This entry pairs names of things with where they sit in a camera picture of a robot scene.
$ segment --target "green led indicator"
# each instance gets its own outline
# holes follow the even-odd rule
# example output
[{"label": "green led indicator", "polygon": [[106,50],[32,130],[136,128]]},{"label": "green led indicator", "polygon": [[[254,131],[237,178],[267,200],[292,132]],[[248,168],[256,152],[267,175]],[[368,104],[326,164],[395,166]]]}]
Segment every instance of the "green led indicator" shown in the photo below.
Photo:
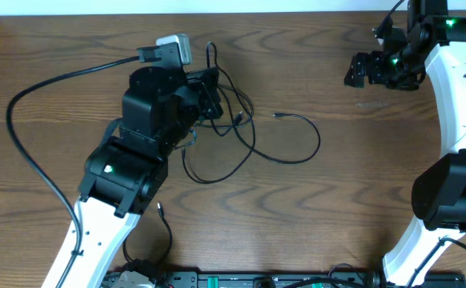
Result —
[{"label": "green led indicator", "polygon": [[112,168],[112,166],[110,166],[110,165],[107,165],[107,166],[105,166],[105,169],[103,169],[103,172],[112,173],[112,172],[114,172],[114,168]]}]

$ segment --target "white backdrop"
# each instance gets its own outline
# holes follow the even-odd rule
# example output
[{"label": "white backdrop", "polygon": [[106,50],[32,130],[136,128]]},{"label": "white backdrop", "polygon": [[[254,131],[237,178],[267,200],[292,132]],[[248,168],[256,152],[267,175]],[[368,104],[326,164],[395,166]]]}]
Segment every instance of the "white backdrop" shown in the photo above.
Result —
[{"label": "white backdrop", "polygon": [[[397,0],[0,0],[3,15],[261,13],[390,10]],[[466,10],[466,0],[448,0]],[[400,10],[407,9],[407,1]]]}]

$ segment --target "wood grain surface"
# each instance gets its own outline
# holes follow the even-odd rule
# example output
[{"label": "wood grain surface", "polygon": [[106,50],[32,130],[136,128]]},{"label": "wood grain surface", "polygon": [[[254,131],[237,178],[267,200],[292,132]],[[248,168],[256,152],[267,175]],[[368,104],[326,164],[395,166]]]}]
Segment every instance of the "wood grain surface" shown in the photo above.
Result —
[{"label": "wood grain surface", "polygon": [[[155,198],[175,236],[168,262],[203,271],[288,272],[377,263],[411,221],[413,181],[440,153],[428,80],[416,92],[343,86],[352,55],[379,49],[371,29],[383,16],[0,18],[0,287],[39,286],[70,223],[12,146],[5,127],[8,101],[37,82],[135,55],[135,48],[178,32],[191,38],[190,69],[205,66],[208,41],[217,44],[220,64],[255,104],[260,150],[294,159],[315,147],[310,126],[276,120],[271,114],[277,111],[309,117],[323,141],[310,162],[284,166],[253,156],[233,177],[210,186],[188,179],[179,153],[173,153],[170,175]],[[404,17],[396,15],[397,26],[405,26]],[[59,82],[18,104],[14,120],[21,140],[69,199],[77,198],[83,164],[106,124],[121,114],[128,75],[141,66]],[[203,178],[225,175],[247,152],[233,135],[198,132],[188,158]],[[155,260],[166,245],[167,232],[150,206],[131,235],[130,254]],[[113,266],[123,263],[119,253]],[[466,274],[466,252],[449,248],[434,269]]]}]

